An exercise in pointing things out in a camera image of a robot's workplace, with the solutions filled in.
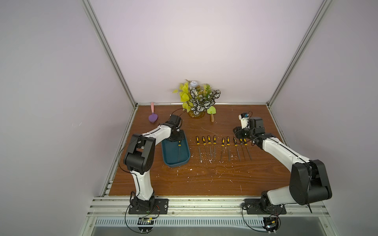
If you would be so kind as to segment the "teal plastic storage box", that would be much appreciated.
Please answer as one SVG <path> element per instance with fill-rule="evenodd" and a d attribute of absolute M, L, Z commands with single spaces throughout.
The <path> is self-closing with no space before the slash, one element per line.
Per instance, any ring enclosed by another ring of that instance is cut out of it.
<path fill-rule="evenodd" d="M 178 154 L 178 142 L 170 142 L 168 139 L 164 139 L 161 143 L 163 162 L 171 168 L 180 167 L 186 165 L 190 158 L 191 153 L 189 145 L 186 139 L 181 141 L 180 162 L 177 162 Z"/>

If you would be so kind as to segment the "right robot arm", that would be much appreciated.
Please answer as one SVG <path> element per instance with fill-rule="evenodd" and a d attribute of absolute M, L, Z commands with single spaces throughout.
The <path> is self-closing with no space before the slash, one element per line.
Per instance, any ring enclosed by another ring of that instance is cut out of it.
<path fill-rule="evenodd" d="M 286 146 L 273 134 L 266 133 L 260 117 L 242 113 L 239 120 L 241 125 L 233 129 L 236 138 L 244 144 L 251 141 L 290 171 L 289 185 L 263 192 L 261 207 L 309 205 L 332 198 L 326 166 L 322 161 L 311 160 Z"/>

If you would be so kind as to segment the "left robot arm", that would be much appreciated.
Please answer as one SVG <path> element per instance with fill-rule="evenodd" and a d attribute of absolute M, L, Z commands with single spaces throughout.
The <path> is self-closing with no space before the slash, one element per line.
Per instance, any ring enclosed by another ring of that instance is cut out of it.
<path fill-rule="evenodd" d="M 154 190 L 151 185 L 150 169 L 153 165 L 155 147 L 164 140 L 181 145 L 184 132 L 180 129 L 182 119 L 171 115 L 169 120 L 157 128 L 143 134 L 134 134 L 128 145 L 124 163 L 132 174 L 136 194 L 135 204 L 150 208 L 154 205 Z"/>

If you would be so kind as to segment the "potted artificial plant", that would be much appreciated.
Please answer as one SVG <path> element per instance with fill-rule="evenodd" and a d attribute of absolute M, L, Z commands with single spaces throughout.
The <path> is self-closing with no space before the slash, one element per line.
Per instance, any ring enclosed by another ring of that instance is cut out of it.
<path fill-rule="evenodd" d="M 207 114 L 207 109 L 215 106 L 221 95 L 219 89 L 213 89 L 209 84 L 200 84 L 194 80 L 186 80 L 172 93 L 179 94 L 183 111 L 196 119 Z"/>

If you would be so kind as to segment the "right controller board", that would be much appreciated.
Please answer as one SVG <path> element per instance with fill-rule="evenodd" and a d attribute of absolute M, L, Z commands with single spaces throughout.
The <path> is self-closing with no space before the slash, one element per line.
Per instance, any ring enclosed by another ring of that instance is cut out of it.
<path fill-rule="evenodd" d="M 265 229 L 269 234 L 277 233 L 281 223 L 280 219 L 276 216 L 264 217 L 263 218 L 263 229 Z"/>

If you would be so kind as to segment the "controller board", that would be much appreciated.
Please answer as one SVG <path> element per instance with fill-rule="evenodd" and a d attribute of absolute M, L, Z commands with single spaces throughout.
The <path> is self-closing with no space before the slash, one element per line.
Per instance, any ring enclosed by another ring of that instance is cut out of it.
<path fill-rule="evenodd" d="M 265 229 L 269 234 L 277 233 L 281 223 L 280 219 L 276 216 L 264 217 L 263 218 L 263 229 Z"/>
<path fill-rule="evenodd" d="M 140 234 L 148 234 L 154 227 L 155 219 L 151 217 L 140 217 L 137 222 L 137 228 Z"/>

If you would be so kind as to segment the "left controller board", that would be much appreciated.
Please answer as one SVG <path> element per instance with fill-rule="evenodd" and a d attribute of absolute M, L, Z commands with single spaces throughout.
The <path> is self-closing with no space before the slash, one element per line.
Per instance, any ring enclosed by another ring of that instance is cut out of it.
<path fill-rule="evenodd" d="M 151 217 L 140 217 L 137 222 L 137 228 L 140 234 L 148 234 L 154 227 L 155 219 Z"/>

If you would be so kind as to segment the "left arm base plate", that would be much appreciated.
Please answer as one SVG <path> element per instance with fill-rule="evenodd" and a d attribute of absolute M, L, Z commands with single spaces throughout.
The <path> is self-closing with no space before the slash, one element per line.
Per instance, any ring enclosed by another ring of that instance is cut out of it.
<path fill-rule="evenodd" d="M 155 198 L 154 196 L 150 200 L 141 200 L 139 198 L 133 198 L 128 210 L 128 214 L 162 214 L 165 215 L 168 212 L 169 199 Z"/>

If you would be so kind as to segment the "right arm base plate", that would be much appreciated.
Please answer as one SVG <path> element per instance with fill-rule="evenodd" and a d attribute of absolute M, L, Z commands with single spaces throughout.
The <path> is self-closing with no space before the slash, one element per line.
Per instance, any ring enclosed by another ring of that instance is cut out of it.
<path fill-rule="evenodd" d="M 287 214 L 284 205 L 272 205 L 268 200 L 247 198 L 241 204 L 247 214 L 255 215 L 284 215 Z"/>

